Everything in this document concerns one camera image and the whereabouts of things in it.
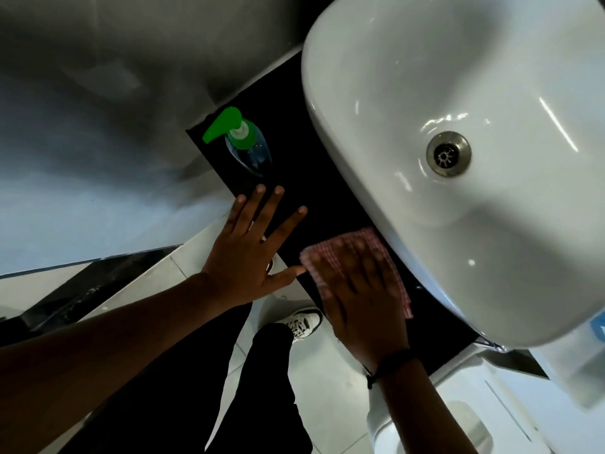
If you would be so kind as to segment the person's left hand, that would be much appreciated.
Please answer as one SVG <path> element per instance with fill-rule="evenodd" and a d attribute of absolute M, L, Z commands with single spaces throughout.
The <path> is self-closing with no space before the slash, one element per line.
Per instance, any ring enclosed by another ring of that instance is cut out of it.
<path fill-rule="evenodd" d="M 222 229 L 201 270 L 209 296 L 217 300 L 223 311 L 275 292 L 266 291 L 268 265 L 307 215 L 306 206 L 301 206 L 269 236 L 266 236 L 266 230 L 263 238 L 254 238 L 253 222 L 263 207 L 261 202 L 266 194 L 265 185 L 259 184 L 247 197 L 233 233 L 223 235 Z"/>

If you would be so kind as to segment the person's right hand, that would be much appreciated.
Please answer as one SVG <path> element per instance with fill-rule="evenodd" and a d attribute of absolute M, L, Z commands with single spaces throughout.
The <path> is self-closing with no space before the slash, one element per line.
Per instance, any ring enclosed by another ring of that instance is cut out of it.
<path fill-rule="evenodd" d="M 312 257 L 322 277 L 322 257 Z M 408 349 L 402 300 L 339 300 L 327 285 L 320 288 L 324 312 L 337 339 L 369 372 L 390 353 Z"/>

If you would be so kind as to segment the red checkered cleaning cloth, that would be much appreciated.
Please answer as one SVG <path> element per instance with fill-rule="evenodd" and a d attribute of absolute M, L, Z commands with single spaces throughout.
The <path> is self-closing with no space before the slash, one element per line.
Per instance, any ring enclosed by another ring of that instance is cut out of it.
<path fill-rule="evenodd" d="M 366 246 L 370 248 L 372 252 L 380 253 L 382 255 L 386 263 L 389 265 L 389 268 L 394 272 L 396 276 L 396 282 L 398 290 L 400 292 L 399 297 L 401 298 L 402 304 L 404 306 L 405 318 L 407 320 L 412 319 L 413 314 L 411 308 L 411 299 L 405 289 L 404 283 L 399 275 L 399 272 L 393 259 L 391 258 L 388 252 L 387 247 L 379 239 L 378 235 L 374 231 L 374 228 L 362 228 L 356 231 L 342 234 L 340 236 L 336 236 L 329 240 L 309 246 L 300 253 L 300 262 L 313 278 L 317 289 L 320 290 L 320 288 L 326 286 L 326 283 L 312 264 L 311 256 L 313 254 L 317 253 L 321 255 L 322 259 L 326 260 L 329 263 L 334 272 L 341 276 L 344 275 L 342 264 L 337 260 L 337 254 L 335 251 L 335 242 L 338 240 L 342 241 L 343 243 L 349 246 L 353 246 L 353 244 L 357 240 L 364 241 Z"/>

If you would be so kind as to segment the person's left forearm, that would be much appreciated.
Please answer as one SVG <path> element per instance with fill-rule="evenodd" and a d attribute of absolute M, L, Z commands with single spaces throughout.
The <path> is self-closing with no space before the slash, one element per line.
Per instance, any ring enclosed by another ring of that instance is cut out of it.
<path fill-rule="evenodd" d="M 38 454 L 209 319 L 208 277 L 0 347 L 0 454 Z"/>

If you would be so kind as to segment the person's right forearm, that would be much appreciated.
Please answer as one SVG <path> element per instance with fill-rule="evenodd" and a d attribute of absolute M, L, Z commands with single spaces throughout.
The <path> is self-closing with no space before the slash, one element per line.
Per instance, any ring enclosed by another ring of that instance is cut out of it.
<path fill-rule="evenodd" d="M 419 360 L 402 366 L 376 384 L 405 454 L 478 454 Z"/>

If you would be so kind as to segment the white and black sneaker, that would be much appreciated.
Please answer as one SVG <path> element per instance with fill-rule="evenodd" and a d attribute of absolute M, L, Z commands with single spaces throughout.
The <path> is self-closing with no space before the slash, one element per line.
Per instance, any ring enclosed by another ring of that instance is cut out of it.
<path fill-rule="evenodd" d="M 318 307 L 303 307 L 292 312 L 275 324 L 283 324 L 292 333 L 292 343 L 302 341 L 313 335 L 322 325 L 324 315 Z"/>

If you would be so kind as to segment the clear soap bottle green pump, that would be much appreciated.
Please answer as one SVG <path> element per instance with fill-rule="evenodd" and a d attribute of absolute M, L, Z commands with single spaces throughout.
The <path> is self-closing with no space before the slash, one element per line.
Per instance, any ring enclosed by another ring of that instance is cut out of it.
<path fill-rule="evenodd" d="M 232 156 L 252 175 L 266 177 L 273 166 L 272 156 L 261 130 L 233 106 L 225 108 L 202 136 L 205 144 L 223 138 Z"/>

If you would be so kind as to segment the black wristband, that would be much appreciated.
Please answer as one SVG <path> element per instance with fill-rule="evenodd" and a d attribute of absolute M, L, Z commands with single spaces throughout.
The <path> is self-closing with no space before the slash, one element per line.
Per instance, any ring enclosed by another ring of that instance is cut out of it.
<path fill-rule="evenodd" d="M 371 390 L 380 379 L 389 376 L 412 361 L 418 361 L 418 358 L 411 349 L 401 349 L 390 353 L 379 362 L 374 372 L 368 372 L 366 376 L 367 389 Z"/>

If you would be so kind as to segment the white ceramic sink basin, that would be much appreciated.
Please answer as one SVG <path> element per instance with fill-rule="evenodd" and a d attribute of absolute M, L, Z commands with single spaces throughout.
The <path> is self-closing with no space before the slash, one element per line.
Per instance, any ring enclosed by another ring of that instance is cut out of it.
<path fill-rule="evenodd" d="M 302 81 L 376 228 L 476 331 L 530 348 L 605 308 L 599 0 L 335 0 Z M 471 145 L 458 177 L 427 164 L 443 131 Z"/>

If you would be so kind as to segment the metal sink drain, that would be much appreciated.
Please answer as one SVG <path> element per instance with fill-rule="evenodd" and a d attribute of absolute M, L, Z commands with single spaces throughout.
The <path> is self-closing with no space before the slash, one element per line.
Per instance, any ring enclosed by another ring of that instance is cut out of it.
<path fill-rule="evenodd" d="M 428 167 L 438 176 L 454 178 L 465 174 L 471 164 L 472 149 L 467 139 L 456 131 L 436 134 L 427 144 Z"/>

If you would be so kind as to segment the black stone ledge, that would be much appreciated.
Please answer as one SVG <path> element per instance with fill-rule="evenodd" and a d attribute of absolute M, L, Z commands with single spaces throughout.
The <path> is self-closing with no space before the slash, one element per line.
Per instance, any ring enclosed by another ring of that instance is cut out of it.
<path fill-rule="evenodd" d="M 93 261 L 24 313 L 13 318 L 0 316 L 0 347 L 76 323 L 178 248 Z"/>

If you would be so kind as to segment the person's black trousers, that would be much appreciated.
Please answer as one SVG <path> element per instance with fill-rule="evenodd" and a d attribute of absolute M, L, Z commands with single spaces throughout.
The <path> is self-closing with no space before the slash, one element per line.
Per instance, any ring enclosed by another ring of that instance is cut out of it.
<path fill-rule="evenodd" d="M 161 354 L 59 454 L 312 454 L 288 376 L 293 336 L 283 324 L 254 335 L 235 397 L 210 439 L 251 307 L 222 313 Z"/>

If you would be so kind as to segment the white toilet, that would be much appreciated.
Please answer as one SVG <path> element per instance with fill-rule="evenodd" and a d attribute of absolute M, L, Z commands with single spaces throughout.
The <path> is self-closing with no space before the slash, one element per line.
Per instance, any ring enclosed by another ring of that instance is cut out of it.
<path fill-rule="evenodd" d="M 513 378 L 548 380 L 508 363 L 498 353 L 466 347 L 430 375 L 430 381 L 478 454 L 563 454 L 531 414 Z"/>

